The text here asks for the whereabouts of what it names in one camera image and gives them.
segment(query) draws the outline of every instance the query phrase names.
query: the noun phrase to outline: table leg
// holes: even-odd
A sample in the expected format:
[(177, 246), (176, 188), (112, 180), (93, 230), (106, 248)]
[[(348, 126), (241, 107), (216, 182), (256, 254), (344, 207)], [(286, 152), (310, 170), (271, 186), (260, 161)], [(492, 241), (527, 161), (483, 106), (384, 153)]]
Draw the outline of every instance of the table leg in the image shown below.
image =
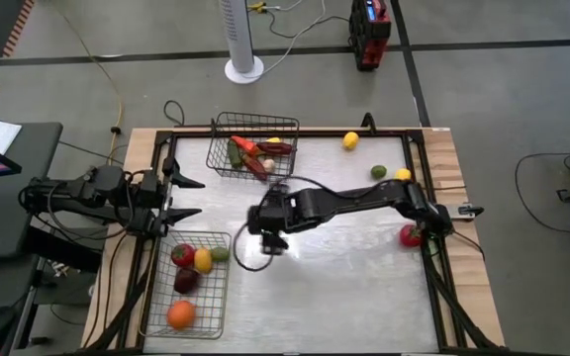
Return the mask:
[(24, 250), (52, 261), (64, 263), (69, 267), (92, 273), (98, 272), (102, 258), (98, 252), (67, 242), (33, 226), (30, 226), (26, 232)]

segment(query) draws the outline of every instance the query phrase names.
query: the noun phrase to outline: wooden table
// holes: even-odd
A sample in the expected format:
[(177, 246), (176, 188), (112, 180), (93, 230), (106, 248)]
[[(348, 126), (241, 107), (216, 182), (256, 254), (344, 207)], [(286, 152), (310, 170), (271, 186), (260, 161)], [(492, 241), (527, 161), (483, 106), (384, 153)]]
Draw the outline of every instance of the wooden table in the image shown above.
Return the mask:
[[(134, 129), (129, 142), (124, 169), (126, 171), (137, 171), (150, 168), (155, 135), (157, 131), (169, 130), (170, 129)], [(210, 128), (179, 128), (173, 130), (177, 132), (208, 132)], [(358, 132), (365, 131), (367, 129), (303, 128), (303, 130), (345, 130)], [(434, 188), (463, 187), (465, 185), (450, 129), (378, 128), (378, 130), (421, 130), (424, 135), (428, 166), (430, 168), (430, 175)], [(416, 149), (412, 149), (412, 153), (415, 168), (418, 172), (418, 176), (416, 178), (420, 181), (423, 177), (421, 176), (419, 156)], [(468, 201), (465, 189), (436, 191), (436, 198), (437, 202), (441, 204), (461, 204)], [(454, 227), (459, 232), (478, 242), (474, 222), (455, 222)], [(113, 319), (114, 315), (124, 302), (128, 279), (132, 268), (132, 258), (136, 240), (134, 237), (127, 236), (120, 244), (118, 250), (116, 250), (118, 241), (119, 237), (114, 237), (108, 239), (105, 243), (102, 262), (102, 278), (101, 281), (96, 281), (95, 289), (95, 291), (98, 291), (98, 283), (100, 282), (102, 284), (100, 309), (96, 309), (96, 301), (97, 298), (99, 298), (99, 295), (98, 293), (95, 293), (87, 316), (81, 346), (92, 331), (92, 325), (98, 312), (100, 313), (97, 322), (98, 325), (92, 332), (90, 343), (96, 340), (96, 338), (101, 334), (101, 326), (105, 323), (109, 323), (109, 321)], [(459, 303), (461, 303), (472, 320), (483, 330), (488, 338), (497, 344), (503, 345), (503, 335), (481, 254), (474, 247), (454, 236), (450, 236), (446, 240), (446, 247)], [(150, 250), (150, 246), (144, 250), (144, 260), (141, 264), (140, 273), (144, 272)], [(111, 279), (111, 296), (108, 308), (105, 309), (105, 304), (107, 302), (107, 290), (110, 282), (108, 268), (114, 253), (116, 253), (116, 256)], [(454, 345), (454, 330), (452, 327), (450, 313), (443, 300), (441, 300), (441, 305), (447, 342), (449, 345)], [(126, 342), (127, 347), (136, 346), (142, 307), (143, 298), (140, 299), (132, 311), (130, 328)]]

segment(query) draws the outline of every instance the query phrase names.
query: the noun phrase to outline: concrete floor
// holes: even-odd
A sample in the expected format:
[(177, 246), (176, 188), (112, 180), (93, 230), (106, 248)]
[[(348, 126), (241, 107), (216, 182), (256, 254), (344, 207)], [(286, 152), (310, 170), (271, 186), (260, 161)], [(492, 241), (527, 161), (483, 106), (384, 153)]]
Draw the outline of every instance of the concrete floor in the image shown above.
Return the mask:
[[(215, 0), (55, 3), (95, 54), (226, 49)], [(328, 3), (330, 14), (347, 16), (350, 1)], [(319, 4), (310, 0), (277, 14), (277, 28), (294, 33), (317, 16)], [(412, 44), (570, 39), (570, 0), (449, 0), (444, 5), (403, 0), (401, 6)], [(267, 32), (267, 18), (253, 15), (250, 21), (256, 47), (287, 44)], [(343, 45), (346, 35), (345, 23), (334, 21), (305, 34), (298, 45)], [(392, 44), (398, 43), (395, 32)], [(51, 1), (38, 1), (15, 57), (71, 55), (84, 55), (75, 35)], [(521, 206), (513, 177), (526, 154), (570, 152), (570, 47), (414, 56), (431, 123), (452, 128), (470, 199), (486, 208), (477, 225), (508, 346), (570, 355), (570, 234), (534, 222)], [(170, 126), (162, 115), (167, 99), (182, 103), (189, 124), (208, 123), (221, 111), (291, 116), (314, 126), (358, 125), (369, 111), (378, 125), (420, 124), (399, 52), (386, 53), (373, 73), (357, 72), (350, 54), (295, 55), (246, 87), (224, 77), (224, 63), (186, 59), (106, 65), (125, 99), (125, 132)], [(107, 152), (116, 114), (115, 95), (93, 64), (0, 67), (2, 120), (59, 121), (63, 140)], [(121, 143), (127, 140), (125, 135)], [(73, 177), (100, 162), (60, 147), (50, 175)], [(538, 158), (521, 172), (522, 193), (531, 208), (543, 220), (570, 228), (570, 206), (560, 204), (554, 193), (568, 184), (570, 174), (560, 159)], [(82, 319), (78, 314), (68, 316)], [(81, 332), (42, 312), (35, 334), (53, 335), (56, 343), (20, 353), (71, 350)]]

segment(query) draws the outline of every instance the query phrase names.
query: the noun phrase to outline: tomato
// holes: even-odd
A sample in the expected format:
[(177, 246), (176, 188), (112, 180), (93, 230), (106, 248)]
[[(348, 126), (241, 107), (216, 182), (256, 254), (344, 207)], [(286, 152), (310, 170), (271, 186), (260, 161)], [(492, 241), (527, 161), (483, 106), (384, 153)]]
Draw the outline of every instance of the tomato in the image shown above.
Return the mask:
[(422, 244), (422, 231), (413, 224), (407, 224), (400, 230), (400, 242), (406, 247)]
[(178, 244), (170, 253), (170, 259), (176, 266), (190, 267), (195, 260), (195, 248), (186, 243)]

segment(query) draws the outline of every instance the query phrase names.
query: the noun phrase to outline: metal wire basket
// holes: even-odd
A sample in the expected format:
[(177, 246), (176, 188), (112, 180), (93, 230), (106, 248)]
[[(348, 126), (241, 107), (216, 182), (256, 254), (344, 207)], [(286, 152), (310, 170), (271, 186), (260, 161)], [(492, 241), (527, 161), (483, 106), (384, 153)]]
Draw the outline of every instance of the metal wire basket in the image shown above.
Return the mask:
[[(141, 330), (142, 335), (201, 339), (217, 339), (222, 335), (230, 261), (214, 262), (211, 272), (200, 276), (194, 291), (180, 295), (173, 290), (178, 267), (171, 262), (170, 254), (173, 247), (180, 243), (188, 243), (196, 249), (222, 246), (230, 250), (231, 240), (231, 236), (225, 232), (172, 230), (159, 241), (155, 275), (149, 276), (154, 278), (154, 283), (146, 331)], [(177, 301), (188, 301), (197, 307), (195, 322), (182, 330), (173, 329), (166, 321), (168, 309)]]
[(222, 177), (258, 180), (247, 168), (233, 168), (228, 157), (228, 141), (236, 134), (252, 142), (265, 142), (271, 137), (279, 137), (282, 142), (291, 144), (292, 153), (287, 155), (265, 155), (262, 159), (273, 159), (274, 171), (268, 180), (278, 179), (294, 173), (296, 145), (300, 122), (293, 118), (283, 118), (256, 114), (223, 112), (213, 123), (213, 139), (208, 149), (206, 166)]

